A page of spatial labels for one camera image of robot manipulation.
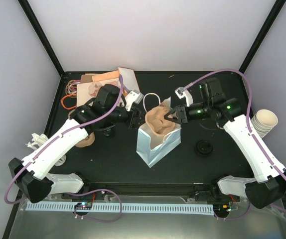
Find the single brown pulp cup carrier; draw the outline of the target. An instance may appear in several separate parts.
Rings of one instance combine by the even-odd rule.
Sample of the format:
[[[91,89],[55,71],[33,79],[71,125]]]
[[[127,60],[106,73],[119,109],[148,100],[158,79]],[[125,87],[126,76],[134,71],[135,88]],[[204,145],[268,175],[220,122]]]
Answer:
[[[179,124],[165,119],[164,116],[170,110],[170,107],[157,106],[148,111],[145,115],[145,124],[142,126],[142,130],[153,136],[165,137],[181,129]]]

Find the light blue paper bag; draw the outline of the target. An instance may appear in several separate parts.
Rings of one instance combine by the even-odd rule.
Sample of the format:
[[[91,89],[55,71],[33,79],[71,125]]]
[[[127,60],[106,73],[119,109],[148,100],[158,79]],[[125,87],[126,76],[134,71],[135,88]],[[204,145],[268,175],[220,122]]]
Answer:
[[[153,93],[153,95],[158,99],[158,106],[171,108],[171,98],[161,101],[157,94]],[[143,108],[145,114],[150,111],[146,109],[145,104]],[[181,129],[165,137],[157,137],[146,133],[142,130],[142,126],[138,129],[136,152],[145,164],[152,168],[181,143]]]

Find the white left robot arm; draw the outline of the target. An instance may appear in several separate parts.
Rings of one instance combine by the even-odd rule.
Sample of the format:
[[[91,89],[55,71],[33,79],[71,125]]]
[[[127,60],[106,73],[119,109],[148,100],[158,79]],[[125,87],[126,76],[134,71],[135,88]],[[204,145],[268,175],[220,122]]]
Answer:
[[[136,90],[123,96],[119,87],[105,84],[95,97],[77,107],[42,146],[23,159],[14,158],[9,162],[12,183],[31,203],[61,193],[87,198],[91,187],[81,176],[76,173],[51,174],[49,171],[72,147],[96,130],[107,129],[119,122],[129,128],[138,128],[143,123],[143,112],[136,106],[142,99],[143,94]]]

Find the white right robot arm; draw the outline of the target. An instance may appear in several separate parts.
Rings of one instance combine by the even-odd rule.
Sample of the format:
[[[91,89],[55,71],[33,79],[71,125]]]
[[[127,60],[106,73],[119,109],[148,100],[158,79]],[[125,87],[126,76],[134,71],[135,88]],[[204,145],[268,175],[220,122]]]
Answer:
[[[186,103],[171,109],[164,118],[178,124],[206,118],[216,121],[235,141],[254,175],[253,178],[221,177],[216,185],[211,186],[211,197],[216,201],[227,195],[245,197],[254,207],[262,209],[286,196],[286,168],[247,120],[239,101],[226,98],[217,78],[200,84],[199,89],[202,102],[194,103],[187,89],[177,88],[176,95],[184,98]]]

